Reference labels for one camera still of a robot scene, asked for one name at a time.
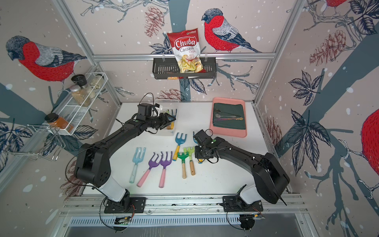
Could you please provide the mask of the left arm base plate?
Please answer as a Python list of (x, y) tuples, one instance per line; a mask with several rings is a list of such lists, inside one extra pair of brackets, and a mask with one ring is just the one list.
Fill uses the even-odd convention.
[(106, 214), (143, 213), (146, 197), (125, 197), (120, 202), (107, 200), (104, 212)]

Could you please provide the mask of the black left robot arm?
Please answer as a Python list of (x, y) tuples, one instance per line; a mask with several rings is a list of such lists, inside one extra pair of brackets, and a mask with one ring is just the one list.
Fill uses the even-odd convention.
[(158, 104), (140, 103), (137, 108), (138, 112), (117, 131), (96, 143), (82, 145), (74, 169), (76, 179), (92, 185), (123, 209), (131, 206), (130, 194), (112, 177), (110, 158), (128, 141), (149, 128), (162, 130), (176, 120), (167, 112), (159, 112)]

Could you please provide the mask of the green rake wooden handle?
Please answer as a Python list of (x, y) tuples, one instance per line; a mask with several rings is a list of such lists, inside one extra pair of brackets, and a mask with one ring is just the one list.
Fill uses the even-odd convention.
[(181, 160), (181, 164), (182, 164), (182, 178), (186, 179), (187, 178), (187, 173), (186, 173), (186, 163), (185, 163), (185, 160), (186, 160), (186, 158), (189, 157), (189, 154), (188, 154), (188, 152), (178, 153), (177, 157)]

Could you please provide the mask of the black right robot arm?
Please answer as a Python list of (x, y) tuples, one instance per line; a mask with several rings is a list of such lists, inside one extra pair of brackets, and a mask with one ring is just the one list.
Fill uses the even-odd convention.
[(213, 139), (204, 130), (197, 132), (193, 138), (197, 142), (197, 159), (229, 161), (252, 174), (257, 191), (264, 200), (272, 204), (282, 200), (281, 195), (289, 185), (290, 178), (273, 154), (261, 155), (243, 150), (221, 137)]

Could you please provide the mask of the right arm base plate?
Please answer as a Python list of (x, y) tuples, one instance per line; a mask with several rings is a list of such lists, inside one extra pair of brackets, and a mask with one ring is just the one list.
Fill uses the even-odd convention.
[(262, 212), (262, 202), (256, 201), (247, 204), (240, 197), (237, 196), (223, 196), (222, 202), (219, 204), (223, 207), (224, 212)]

